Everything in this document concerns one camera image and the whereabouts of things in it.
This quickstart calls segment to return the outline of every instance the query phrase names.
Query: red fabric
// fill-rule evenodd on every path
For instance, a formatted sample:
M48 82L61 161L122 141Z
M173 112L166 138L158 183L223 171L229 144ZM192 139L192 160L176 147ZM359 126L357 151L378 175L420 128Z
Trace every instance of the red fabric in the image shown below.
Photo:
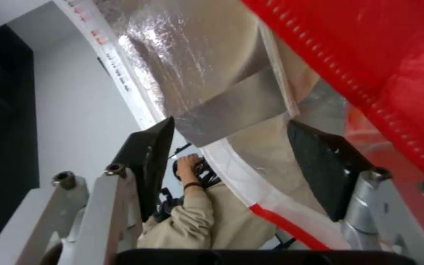
M261 218L264 218L277 225L279 228L284 229L312 250L330 250L330 248L328 248L325 244L314 238L299 226L296 226L286 218L283 218L281 215L278 215L273 211L266 210L258 204L251 206L250 210Z
M424 0L242 2L424 171Z

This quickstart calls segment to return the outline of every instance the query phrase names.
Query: bolt hole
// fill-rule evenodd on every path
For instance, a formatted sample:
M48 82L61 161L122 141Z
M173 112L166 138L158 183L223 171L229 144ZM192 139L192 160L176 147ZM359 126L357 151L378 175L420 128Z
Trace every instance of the bolt hole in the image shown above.
M62 180L62 179L66 179L68 176L70 175L69 172L62 172L59 173L56 177L57 180Z
M110 165L109 166L109 170L111 170L111 171L116 171L116 170L119 170L121 167L118 165L118 164L112 164L112 165Z

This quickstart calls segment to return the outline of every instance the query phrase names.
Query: metal cylinder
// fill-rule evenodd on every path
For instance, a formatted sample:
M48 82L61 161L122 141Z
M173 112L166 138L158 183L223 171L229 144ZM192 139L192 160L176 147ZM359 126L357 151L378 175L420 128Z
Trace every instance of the metal cylinder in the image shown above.
M76 176L71 171L63 171L52 178L53 186L61 186L66 190L76 187Z
M106 167L106 174L108 176L118 175L121 178L125 178L127 176L127 172L125 171L125 166L123 164L110 164Z

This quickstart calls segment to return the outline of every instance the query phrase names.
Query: red stripe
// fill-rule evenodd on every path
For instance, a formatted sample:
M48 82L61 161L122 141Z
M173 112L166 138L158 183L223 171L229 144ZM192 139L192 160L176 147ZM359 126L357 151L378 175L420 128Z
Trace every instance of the red stripe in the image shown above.
M318 239L314 238L312 235L307 233L299 226L296 226L295 224L288 221L286 218L283 218L281 215L278 215L273 211L266 210L258 204L252 205L250 207L250 210L261 218L264 218L270 221L271 223L277 225L279 228L284 229L312 250L330 250L330 248L327 247L325 244L320 242Z

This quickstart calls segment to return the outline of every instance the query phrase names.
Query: wrist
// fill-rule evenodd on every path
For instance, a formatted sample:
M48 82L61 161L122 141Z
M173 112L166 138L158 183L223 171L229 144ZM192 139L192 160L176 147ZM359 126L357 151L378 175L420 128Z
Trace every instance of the wrist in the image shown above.
M191 182L199 182L197 177L192 172L183 173L180 175L180 178L183 186Z

